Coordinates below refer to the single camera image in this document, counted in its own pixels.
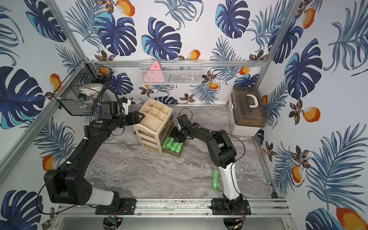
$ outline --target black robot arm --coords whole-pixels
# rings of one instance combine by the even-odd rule
[[[211,131],[198,123],[191,123],[187,115],[178,118],[179,128],[172,132],[174,139],[184,142],[187,137],[197,138],[206,143],[212,162],[219,167],[224,185],[224,206],[229,213],[234,213],[243,203],[243,195],[239,192],[235,176],[236,150],[224,130]]]
[[[93,156],[113,130],[138,124],[144,118],[138,111],[127,114],[121,112],[120,103],[101,102],[101,119],[93,120],[84,127],[83,140],[58,169],[46,172],[44,180],[53,203],[118,206],[119,199],[116,192],[92,188],[84,179],[84,174]]]

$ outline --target pink triangular object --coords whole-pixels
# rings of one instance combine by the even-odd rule
[[[145,83],[151,83],[151,82],[164,82],[165,78],[162,74],[161,70],[161,66],[160,63],[158,61],[155,61],[151,68],[149,68],[149,70],[158,70],[157,72],[151,72],[148,71],[145,73],[144,75],[144,81]]]

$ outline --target plastic storage box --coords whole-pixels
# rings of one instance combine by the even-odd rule
[[[266,113],[257,88],[235,86],[229,101],[231,133],[254,136],[266,120]]]
[[[173,109],[149,99],[139,112],[145,115],[141,123],[133,125],[139,141],[146,149],[163,154],[162,144],[174,124]]]

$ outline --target green plastic bag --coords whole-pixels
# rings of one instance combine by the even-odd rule
[[[175,149],[175,152],[179,154],[180,151],[181,151],[181,149],[182,149],[182,147],[183,147],[183,143],[178,144],[178,146]]]
[[[217,170],[212,171],[212,188],[216,190],[218,190],[220,187],[219,175],[220,175],[219,171]]]
[[[176,149],[176,147],[178,146],[178,144],[179,144],[179,143],[174,142],[174,143],[171,145],[170,151],[175,152],[175,149]]]
[[[173,144],[173,142],[174,142],[174,138],[169,137],[169,138],[167,139],[167,141],[166,141],[165,148],[166,148],[166,149],[170,149],[170,148],[171,148],[171,145]]]

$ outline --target aluminum rail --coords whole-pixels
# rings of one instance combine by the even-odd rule
[[[274,57],[277,54],[277,51],[279,50],[279,47],[282,43],[282,40],[284,39],[286,33],[289,30],[291,22],[294,20],[295,14],[300,6],[300,3],[302,0],[292,0],[291,6],[289,11],[287,12],[286,16],[284,17],[280,29],[276,35],[275,42],[272,45],[271,51],[268,53],[267,56],[267,63],[265,67],[261,70],[257,77],[257,81],[255,83],[255,87],[258,87],[261,85],[262,80],[264,79],[265,75],[267,74],[267,71],[270,68],[271,63],[273,62]]]
[[[241,217],[231,215],[212,215],[211,198],[137,198],[134,215],[118,215],[124,218],[142,217]],[[249,217],[291,217],[288,204],[285,199],[252,198],[248,199],[252,215]],[[63,210],[70,205],[60,205]],[[64,217],[108,217],[106,215],[95,215],[95,209],[89,206],[75,206],[58,214],[58,218]]]
[[[96,61],[96,63],[101,64],[105,67],[139,67],[139,60],[136,61]],[[266,61],[212,61],[212,60],[202,60],[203,67],[224,67],[224,66],[242,66],[242,67],[264,67]]]
[[[56,93],[55,97],[62,95],[63,92],[72,83],[74,78],[79,73],[82,67],[75,68],[74,72],[67,77],[63,82],[63,87]],[[14,166],[17,164],[19,159],[27,151],[29,146],[32,144],[33,140],[40,133],[45,124],[54,115],[57,108],[60,106],[59,102],[52,99],[47,105],[44,106],[42,111],[36,116],[35,121],[26,129],[26,131],[21,135],[18,141],[13,145],[13,147],[7,152],[4,158],[0,162],[0,185],[4,182],[6,177],[12,171]]]

